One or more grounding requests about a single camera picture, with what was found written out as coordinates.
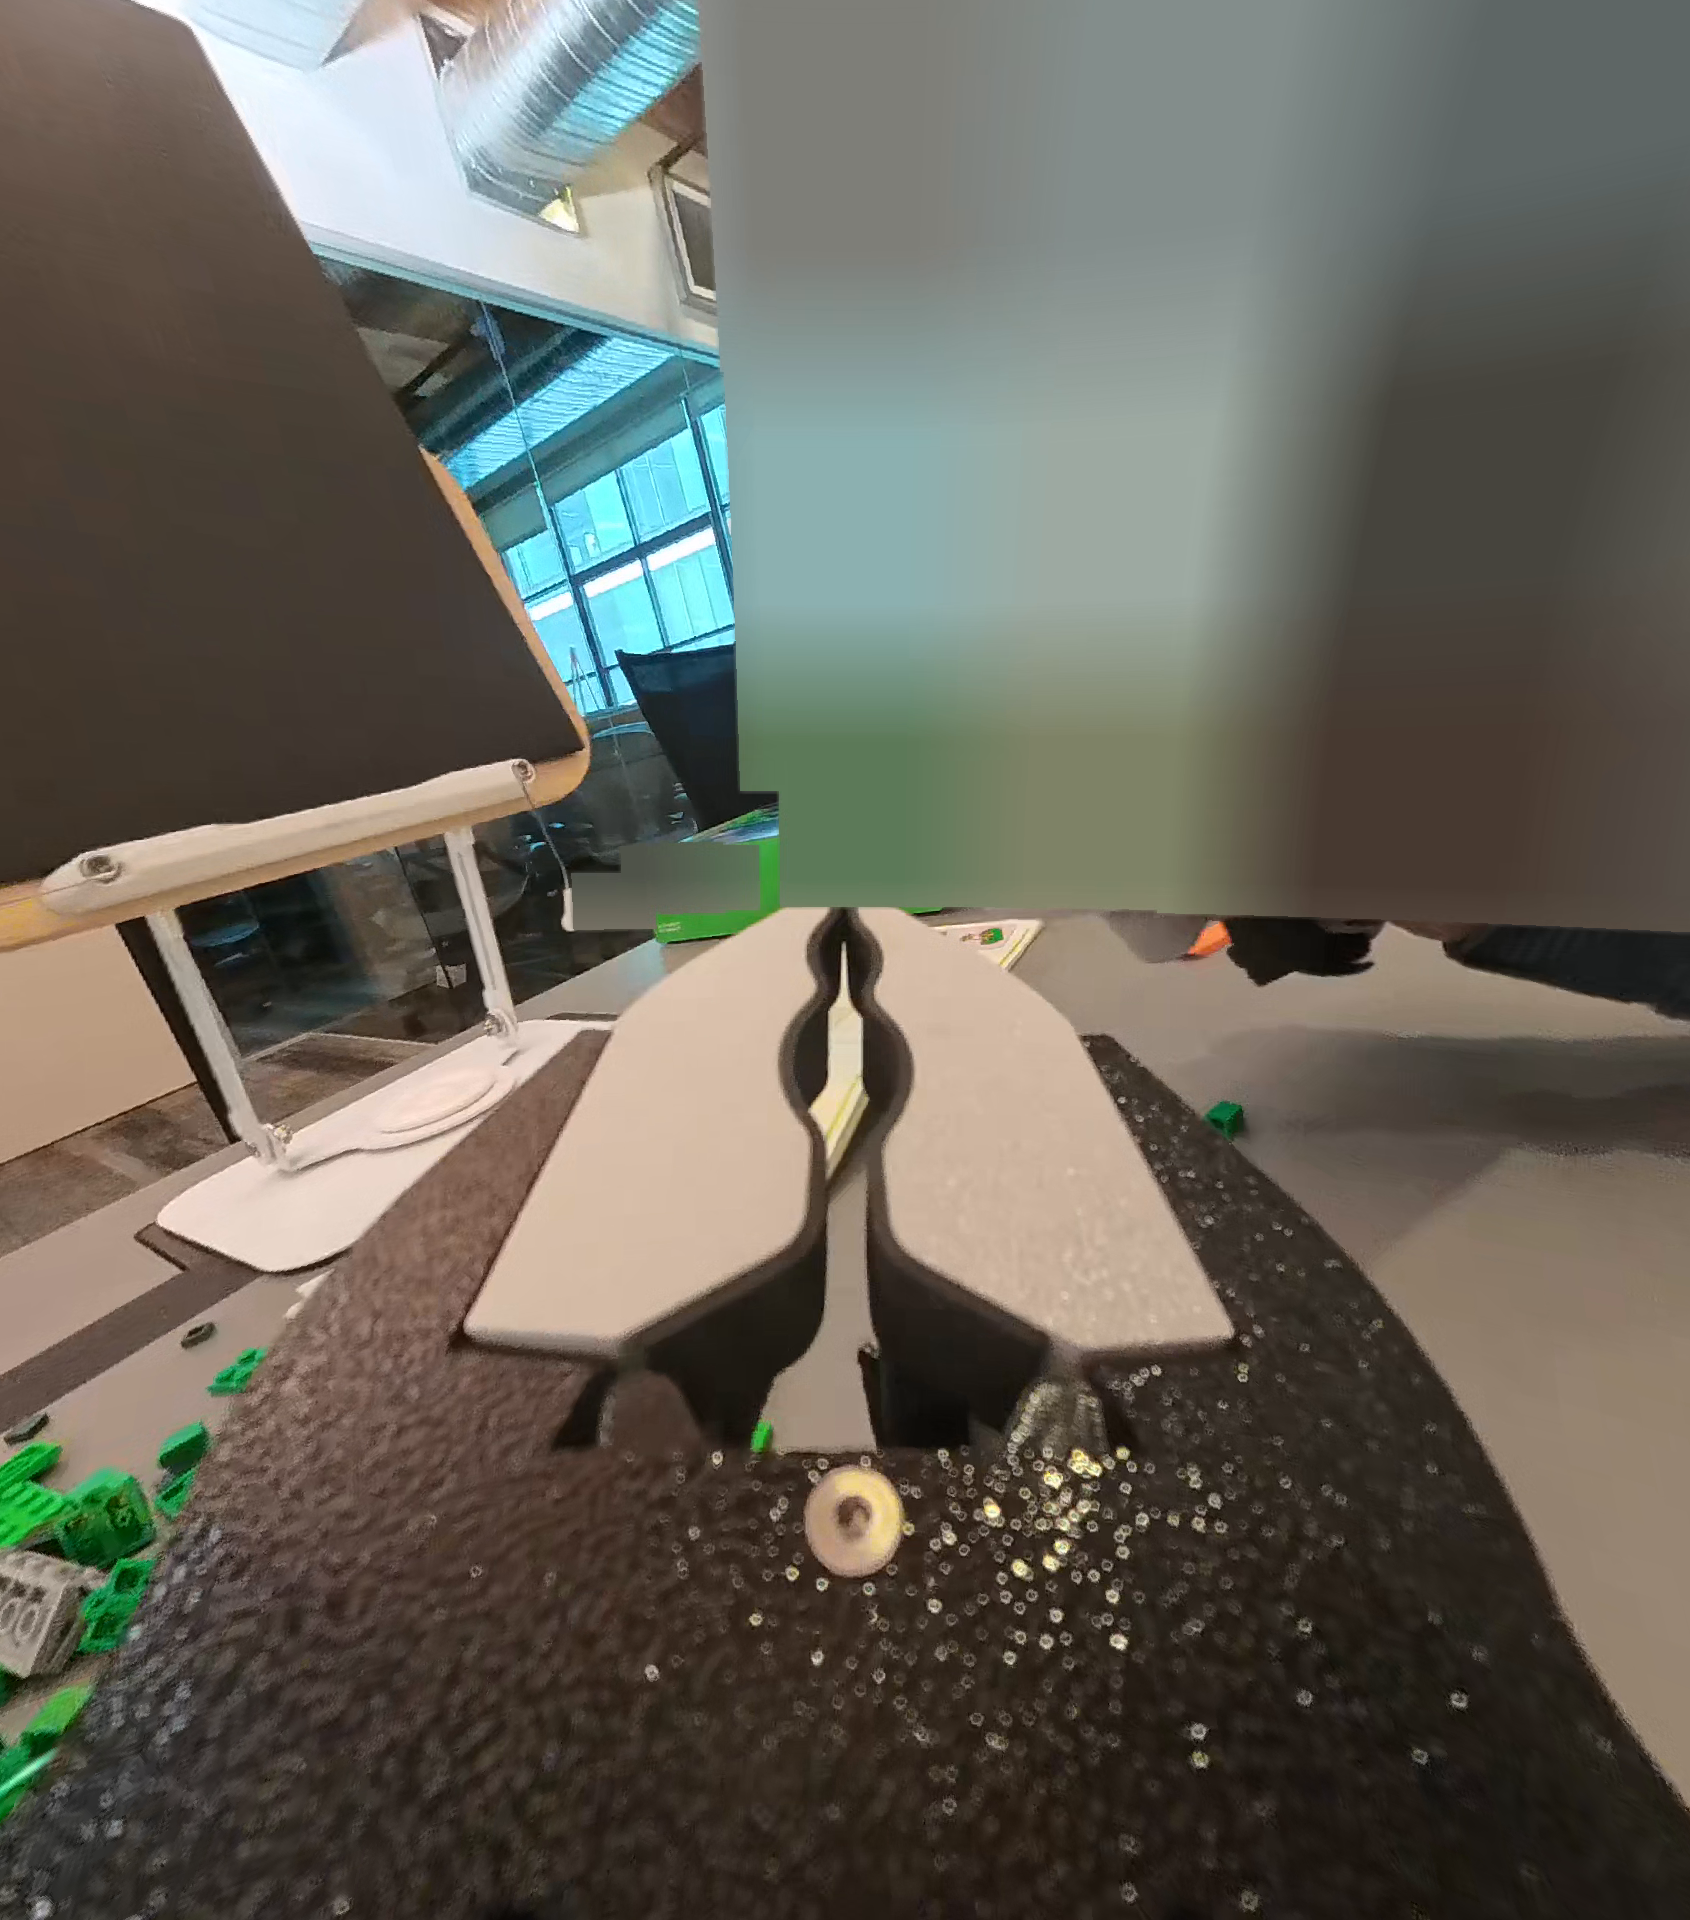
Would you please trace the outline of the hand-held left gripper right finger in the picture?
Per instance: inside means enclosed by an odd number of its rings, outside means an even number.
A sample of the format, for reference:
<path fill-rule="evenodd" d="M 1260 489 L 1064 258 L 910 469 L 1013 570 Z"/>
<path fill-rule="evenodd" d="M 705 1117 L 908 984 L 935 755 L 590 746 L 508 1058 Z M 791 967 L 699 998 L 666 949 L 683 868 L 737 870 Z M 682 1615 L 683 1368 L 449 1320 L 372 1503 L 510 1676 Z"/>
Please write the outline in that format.
<path fill-rule="evenodd" d="M 1225 1349 L 1236 1324 L 1073 1030 L 895 907 L 848 913 L 874 1138 L 867 1388 L 880 1443 L 999 1434 L 1030 1388 Z"/>

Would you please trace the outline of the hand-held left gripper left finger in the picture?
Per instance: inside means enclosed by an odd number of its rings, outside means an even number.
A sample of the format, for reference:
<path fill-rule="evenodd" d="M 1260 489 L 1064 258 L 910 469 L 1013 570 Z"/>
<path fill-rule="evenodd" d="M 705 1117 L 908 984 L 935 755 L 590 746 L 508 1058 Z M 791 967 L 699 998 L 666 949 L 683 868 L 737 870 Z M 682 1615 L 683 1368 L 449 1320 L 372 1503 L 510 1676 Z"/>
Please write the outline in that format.
<path fill-rule="evenodd" d="M 486 1349 L 656 1373 L 745 1442 L 826 1308 L 829 1073 L 845 911 L 786 907 L 611 1026 L 462 1322 Z"/>

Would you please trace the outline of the person's right forearm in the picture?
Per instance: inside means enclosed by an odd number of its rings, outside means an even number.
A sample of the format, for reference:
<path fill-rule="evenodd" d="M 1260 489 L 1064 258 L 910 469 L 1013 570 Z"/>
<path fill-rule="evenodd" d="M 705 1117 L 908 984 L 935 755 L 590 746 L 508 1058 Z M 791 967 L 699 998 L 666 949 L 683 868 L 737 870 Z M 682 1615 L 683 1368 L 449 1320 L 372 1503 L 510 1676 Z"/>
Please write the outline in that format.
<path fill-rule="evenodd" d="M 1443 941 L 1459 965 L 1690 1022 L 1690 932 L 1491 924 Z"/>

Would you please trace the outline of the grey desk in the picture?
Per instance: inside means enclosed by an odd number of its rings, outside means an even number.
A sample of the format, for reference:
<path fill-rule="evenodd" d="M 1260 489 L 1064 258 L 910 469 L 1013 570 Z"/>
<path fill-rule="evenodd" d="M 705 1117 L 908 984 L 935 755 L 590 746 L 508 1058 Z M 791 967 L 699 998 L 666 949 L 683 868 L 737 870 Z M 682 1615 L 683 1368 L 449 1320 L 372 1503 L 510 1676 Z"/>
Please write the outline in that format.
<path fill-rule="evenodd" d="M 1124 1458 L 911 1451 L 826 1571 L 853 1192 L 763 1458 L 474 1349 L 587 1046 L 293 1324 L 255 1282 L 52 1404 L 140 1461 L 270 1347 L 0 1915 L 1690 1915 L 1690 1026 L 1393 934 L 1256 995 L 1059 921 L 1023 981 L 1237 1326 L 1101 1388 Z M 151 1203 L 0 1260 L 0 1373 L 201 1265 Z"/>

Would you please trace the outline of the black strip on desk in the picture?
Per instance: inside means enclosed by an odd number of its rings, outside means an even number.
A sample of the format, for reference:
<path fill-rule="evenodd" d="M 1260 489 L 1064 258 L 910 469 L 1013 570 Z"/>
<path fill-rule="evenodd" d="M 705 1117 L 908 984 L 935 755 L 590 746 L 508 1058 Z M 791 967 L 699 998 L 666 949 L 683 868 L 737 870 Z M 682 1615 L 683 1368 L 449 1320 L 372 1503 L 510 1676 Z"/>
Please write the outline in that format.
<path fill-rule="evenodd" d="M 157 1338 L 200 1324 L 207 1310 L 260 1279 L 254 1268 L 223 1260 L 180 1268 L 160 1285 L 13 1361 L 0 1372 L 0 1435 L 21 1416 L 47 1411 Z"/>

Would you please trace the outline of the green instruction booklet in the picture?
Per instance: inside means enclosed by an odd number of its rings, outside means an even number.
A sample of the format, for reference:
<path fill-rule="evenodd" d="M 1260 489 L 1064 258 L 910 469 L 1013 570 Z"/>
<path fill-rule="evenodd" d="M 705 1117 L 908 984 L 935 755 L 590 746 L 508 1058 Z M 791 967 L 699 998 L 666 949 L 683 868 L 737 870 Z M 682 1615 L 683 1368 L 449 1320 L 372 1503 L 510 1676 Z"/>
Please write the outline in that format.
<path fill-rule="evenodd" d="M 929 921 L 932 930 L 953 945 L 968 947 L 992 965 L 1012 972 L 1043 932 L 1038 918 L 985 918 L 968 921 Z M 828 1076 L 810 1104 L 810 1117 L 823 1146 L 826 1179 L 831 1181 L 858 1135 L 867 1112 L 862 1078 L 862 1020 L 851 998 L 850 972 L 839 972 L 828 1017 Z"/>

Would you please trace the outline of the green cardboard box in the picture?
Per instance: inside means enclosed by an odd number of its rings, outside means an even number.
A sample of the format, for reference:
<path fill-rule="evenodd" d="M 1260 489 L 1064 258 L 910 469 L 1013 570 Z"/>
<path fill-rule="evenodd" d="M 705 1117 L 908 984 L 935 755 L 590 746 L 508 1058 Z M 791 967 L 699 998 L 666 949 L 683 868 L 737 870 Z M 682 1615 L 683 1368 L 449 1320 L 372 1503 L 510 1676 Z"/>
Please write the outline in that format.
<path fill-rule="evenodd" d="M 666 843 L 652 934 L 666 947 L 729 940 L 779 907 L 779 808 L 770 797 L 713 828 Z"/>

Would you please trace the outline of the grey toy brick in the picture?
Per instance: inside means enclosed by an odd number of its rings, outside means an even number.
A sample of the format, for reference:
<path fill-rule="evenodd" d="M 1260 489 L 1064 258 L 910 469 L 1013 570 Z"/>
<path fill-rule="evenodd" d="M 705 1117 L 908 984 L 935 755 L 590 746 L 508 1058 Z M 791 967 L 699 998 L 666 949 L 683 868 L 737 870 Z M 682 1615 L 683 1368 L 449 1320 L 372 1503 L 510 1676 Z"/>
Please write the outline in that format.
<path fill-rule="evenodd" d="M 15 1678 L 61 1669 L 86 1636 L 86 1599 L 101 1571 L 56 1554 L 0 1548 L 0 1669 Z"/>

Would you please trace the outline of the silver ceiling duct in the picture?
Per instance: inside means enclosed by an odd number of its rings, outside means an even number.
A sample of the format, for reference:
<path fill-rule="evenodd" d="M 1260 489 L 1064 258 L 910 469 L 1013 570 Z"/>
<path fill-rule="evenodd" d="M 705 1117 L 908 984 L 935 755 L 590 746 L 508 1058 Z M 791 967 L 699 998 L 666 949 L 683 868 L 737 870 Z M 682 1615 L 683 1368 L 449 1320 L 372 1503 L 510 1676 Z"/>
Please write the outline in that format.
<path fill-rule="evenodd" d="M 696 2 L 500 2 L 436 63 L 466 189 L 538 219 L 699 60 Z"/>

